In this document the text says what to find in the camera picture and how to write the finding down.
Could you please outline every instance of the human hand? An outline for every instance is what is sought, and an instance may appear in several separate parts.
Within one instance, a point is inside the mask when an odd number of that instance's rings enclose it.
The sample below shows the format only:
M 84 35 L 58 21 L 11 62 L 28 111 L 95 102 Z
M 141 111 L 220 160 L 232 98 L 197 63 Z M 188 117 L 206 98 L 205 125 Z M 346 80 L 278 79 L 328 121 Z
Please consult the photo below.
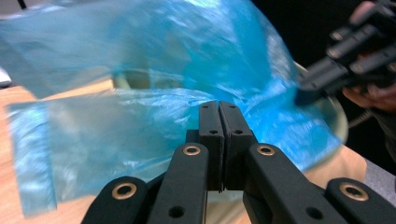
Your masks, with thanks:
M 370 10 L 373 2 L 362 2 L 350 17 L 350 21 L 357 20 L 362 14 Z M 387 88 L 378 88 L 374 84 L 367 86 L 367 92 L 361 93 L 361 87 L 343 88 L 347 99 L 363 108 L 378 108 L 388 113 L 396 114 L 396 83 Z

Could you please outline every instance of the wooden table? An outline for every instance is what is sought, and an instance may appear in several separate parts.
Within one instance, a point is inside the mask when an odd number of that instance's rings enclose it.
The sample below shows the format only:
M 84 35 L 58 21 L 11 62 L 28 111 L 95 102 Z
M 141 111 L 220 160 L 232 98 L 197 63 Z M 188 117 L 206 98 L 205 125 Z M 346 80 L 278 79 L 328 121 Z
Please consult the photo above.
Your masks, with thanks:
M 56 99 L 112 88 L 110 80 L 94 83 L 88 87 L 51 96 Z M 80 223 L 94 196 L 87 196 L 68 203 L 59 203 L 56 211 L 37 217 L 24 218 L 12 161 L 12 144 L 8 130 L 7 105 L 35 101 L 35 97 L 22 87 L 0 90 L 0 223 Z M 351 149 L 342 146 L 335 155 L 305 173 L 305 176 L 319 186 L 326 187 L 328 180 L 349 177 L 363 181 L 366 172 L 364 158 Z M 234 217 L 224 223 L 249 223 L 246 213 L 235 212 Z

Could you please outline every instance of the plastic sheet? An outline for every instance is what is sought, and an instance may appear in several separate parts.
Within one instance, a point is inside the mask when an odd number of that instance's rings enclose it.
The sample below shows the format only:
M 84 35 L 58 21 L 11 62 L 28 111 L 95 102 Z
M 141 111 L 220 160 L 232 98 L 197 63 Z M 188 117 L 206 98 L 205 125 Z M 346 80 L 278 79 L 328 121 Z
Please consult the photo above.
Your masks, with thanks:
M 316 108 L 294 106 L 293 61 L 248 0 L 75 5 L 1 21 L 0 50 L 0 64 L 39 97 L 110 74 L 135 88 L 10 108 L 27 216 L 121 175 L 165 171 L 208 100 L 238 105 L 258 140 L 301 170 L 340 144 Z

